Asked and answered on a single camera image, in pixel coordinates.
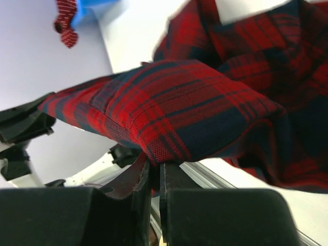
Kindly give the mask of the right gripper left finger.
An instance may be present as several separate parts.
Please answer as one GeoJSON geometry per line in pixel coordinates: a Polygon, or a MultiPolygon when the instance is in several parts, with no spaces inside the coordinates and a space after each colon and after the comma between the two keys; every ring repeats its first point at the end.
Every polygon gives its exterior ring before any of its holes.
{"type": "Polygon", "coordinates": [[[2,189],[1,245],[148,245],[149,171],[140,154],[101,189],[2,189]]]}

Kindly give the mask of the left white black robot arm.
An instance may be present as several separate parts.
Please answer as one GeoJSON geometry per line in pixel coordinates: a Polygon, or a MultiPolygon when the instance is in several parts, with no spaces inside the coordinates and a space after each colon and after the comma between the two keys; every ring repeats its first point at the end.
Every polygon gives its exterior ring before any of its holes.
{"type": "Polygon", "coordinates": [[[79,187],[101,188],[139,156],[140,150],[119,144],[75,175],[44,184],[35,173],[27,147],[31,140],[53,133],[55,118],[38,109],[48,95],[1,111],[1,176],[16,188],[79,187]]]}

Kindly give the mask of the red navy plaid skirt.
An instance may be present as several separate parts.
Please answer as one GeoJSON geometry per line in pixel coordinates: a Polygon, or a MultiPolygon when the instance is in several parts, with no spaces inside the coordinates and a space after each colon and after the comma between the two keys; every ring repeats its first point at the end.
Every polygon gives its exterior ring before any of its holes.
{"type": "Polygon", "coordinates": [[[190,1],[151,62],[39,109],[154,165],[219,157],[269,185],[326,193],[327,2],[223,25],[214,1],[190,1]]]}

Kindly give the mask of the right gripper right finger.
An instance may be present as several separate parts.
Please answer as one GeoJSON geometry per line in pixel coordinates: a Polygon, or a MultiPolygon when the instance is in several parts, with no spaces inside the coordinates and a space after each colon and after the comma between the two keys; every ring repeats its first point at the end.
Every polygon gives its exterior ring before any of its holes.
{"type": "Polygon", "coordinates": [[[168,245],[298,245],[285,199],[270,189],[204,189],[178,165],[160,166],[160,218],[168,245]]]}

